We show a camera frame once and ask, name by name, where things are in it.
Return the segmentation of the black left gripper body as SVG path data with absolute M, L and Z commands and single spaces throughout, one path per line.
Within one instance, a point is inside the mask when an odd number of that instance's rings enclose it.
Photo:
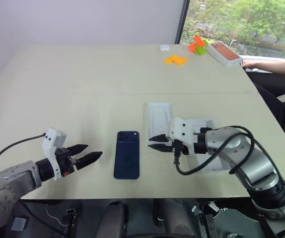
M 74 172 L 74 167 L 70 161 L 73 155 L 73 148 L 57 148 L 55 151 L 56 160 L 58 162 L 61 176 L 66 177 L 67 175 Z

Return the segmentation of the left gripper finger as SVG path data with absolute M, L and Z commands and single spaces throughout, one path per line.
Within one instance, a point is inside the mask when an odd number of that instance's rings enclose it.
M 68 147 L 68 157 L 72 157 L 74 155 L 77 155 L 81 153 L 83 150 L 85 150 L 88 147 L 86 144 L 76 144 L 71 147 Z
M 102 152 L 90 152 L 89 154 L 86 154 L 82 158 L 79 158 L 75 162 L 75 167 L 77 170 L 81 170 L 93 163 L 95 163 L 102 155 Z

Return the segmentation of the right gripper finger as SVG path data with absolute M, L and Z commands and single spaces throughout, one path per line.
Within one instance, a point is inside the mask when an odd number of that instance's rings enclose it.
M 152 138 L 149 139 L 149 141 L 167 143 L 169 142 L 169 139 L 167 138 L 166 134 L 160 134 L 160 135 L 153 136 Z
M 160 151 L 160 152 L 170 152 L 172 153 L 174 148 L 172 146 L 168 146 L 168 145 L 165 145 L 165 144 L 151 144 L 151 145 L 148 145 L 150 148 L 152 149 L 155 149 L 157 151 Z

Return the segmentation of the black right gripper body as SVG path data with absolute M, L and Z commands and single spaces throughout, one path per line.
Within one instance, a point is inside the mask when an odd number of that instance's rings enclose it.
M 189 150 L 186 145 L 183 144 L 182 141 L 178 139 L 172 139 L 169 135 L 166 136 L 168 141 L 171 141 L 171 146 L 167 147 L 167 152 L 173 152 L 175 156 L 189 155 Z

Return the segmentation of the person bare hand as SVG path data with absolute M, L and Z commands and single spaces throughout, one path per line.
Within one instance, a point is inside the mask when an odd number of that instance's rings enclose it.
M 256 60 L 244 59 L 241 63 L 241 66 L 243 69 L 251 69 L 251 70 L 257 69 L 258 70 L 258 63 L 259 62 Z

